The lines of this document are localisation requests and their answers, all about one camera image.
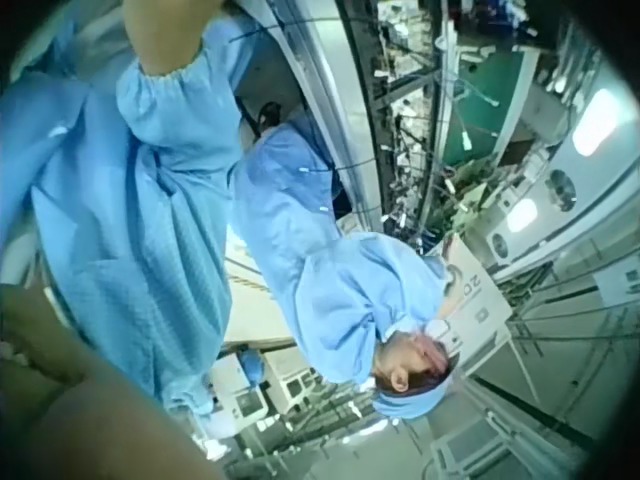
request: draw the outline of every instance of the green panel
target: green panel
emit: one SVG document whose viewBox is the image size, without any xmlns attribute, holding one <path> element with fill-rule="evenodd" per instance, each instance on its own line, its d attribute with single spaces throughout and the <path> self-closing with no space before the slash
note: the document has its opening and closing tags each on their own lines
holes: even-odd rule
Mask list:
<svg viewBox="0 0 640 480">
<path fill-rule="evenodd" d="M 479 64 L 474 73 L 470 73 L 466 68 L 460 69 L 460 78 L 469 81 L 487 96 L 498 100 L 500 105 L 492 107 L 473 91 L 457 102 L 458 113 L 467 127 L 473 149 L 465 152 L 462 148 L 460 120 L 455 113 L 452 113 L 444 151 L 444 163 L 458 165 L 483 158 L 493 152 L 497 138 L 474 127 L 500 133 L 520 75 L 522 58 L 522 53 L 496 52 Z"/>
</svg>

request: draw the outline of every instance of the woman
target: woman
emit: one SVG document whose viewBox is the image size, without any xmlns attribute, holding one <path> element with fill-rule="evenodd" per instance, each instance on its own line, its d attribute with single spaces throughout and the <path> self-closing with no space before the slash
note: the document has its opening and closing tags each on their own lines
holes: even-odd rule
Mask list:
<svg viewBox="0 0 640 480">
<path fill-rule="evenodd" d="M 413 418 L 444 396 L 457 359 L 424 333 L 444 262 L 377 233 L 341 236 L 330 157 L 305 117 L 266 133 L 233 170 L 231 225 L 309 363 L 329 381 L 376 379 L 375 406 Z"/>
<path fill-rule="evenodd" d="M 125 0 L 116 94 L 27 71 L 0 99 L 0 246 L 33 217 L 57 303 L 166 408 L 209 413 L 222 345 L 228 173 L 242 154 L 221 0 Z"/>
</svg>

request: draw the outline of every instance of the worker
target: worker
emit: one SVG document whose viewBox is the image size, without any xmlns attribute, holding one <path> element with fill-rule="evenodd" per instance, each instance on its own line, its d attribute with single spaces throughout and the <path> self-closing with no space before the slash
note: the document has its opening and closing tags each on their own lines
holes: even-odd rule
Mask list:
<svg viewBox="0 0 640 480">
<path fill-rule="evenodd" d="M 0 344 L 3 479 L 224 478 L 156 402 L 57 321 L 42 290 L 2 286 L 0 305 L 15 348 Z"/>
<path fill-rule="evenodd" d="M 205 374 L 229 320 L 227 178 L 242 155 L 229 51 L 203 40 L 222 3 L 124 0 L 138 58 L 115 94 L 26 70 L 0 98 L 4 263 L 31 225 L 60 316 L 166 408 L 197 414 L 213 409 Z"/>
<path fill-rule="evenodd" d="M 311 366 L 335 383 L 375 377 L 378 411 L 414 418 L 457 361 L 425 331 L 451 310 L 445 263 L 379 233 L 342 236 L 320 139 L 306 114 L 267 130 L 233 170 L 231 226 Z"/>
</svg>

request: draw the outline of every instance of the sleeve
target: sleeve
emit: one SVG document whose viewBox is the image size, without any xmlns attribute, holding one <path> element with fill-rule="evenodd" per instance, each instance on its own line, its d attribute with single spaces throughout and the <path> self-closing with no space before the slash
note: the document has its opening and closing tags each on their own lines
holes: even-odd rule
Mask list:
<svg viewBox="0 0 640 480">
<path fill-rule="evenodd" d="M 204 45 L 190 65 L 168 75 L 147 76 L 135 61 L 120 78 L 120 113 L 162 167 L 226 175 L 242 155 L 240 112 L 222 55 Z"/>
<path fill-rule="evenodd" d="M 330 381 L 362 383 L 394 323 L 426 323 L 443 301 L 444 266 L 379 234 L 342 238 L 307 258 L 296 310 L 310 362 Z"/>
</svg>

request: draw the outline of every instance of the person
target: person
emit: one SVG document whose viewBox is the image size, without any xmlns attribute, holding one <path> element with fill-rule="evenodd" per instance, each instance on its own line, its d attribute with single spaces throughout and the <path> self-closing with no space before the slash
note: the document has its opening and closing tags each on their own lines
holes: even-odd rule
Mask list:
<svg viewBox="0 0 640 480">
<path fill-rule="evenodd" d="M 457 361 L 424 331 L 454 305 L 445 263 L 383 234 L 342 236 L 320 138 L 305 114 L 266 132 L 232 171 L 232 229 L 311 366 L 335 383 L 374 376 L 379 412 L 416 417 L 443 398 Z"/>
<path fill-rule="evenodd" d="M 56 319 L 41 289 L 0 287 L 2 478 L 222 479 L 160 406 Z M 29 363 L 17 362 L 25 355 Z"/>
<path fill-rule="evenodd" d="M 203 39 L 222 3 L 125 0 L 137 59 L 115 94 L 32 68 L 0 98 L 5 257 L 31 224 L 35 276 L 71 326 L 197 414 L 213 408 L 203 377 L 229 320 L 227 177 L 242 155 L 229 52 Z"/>
</svg>

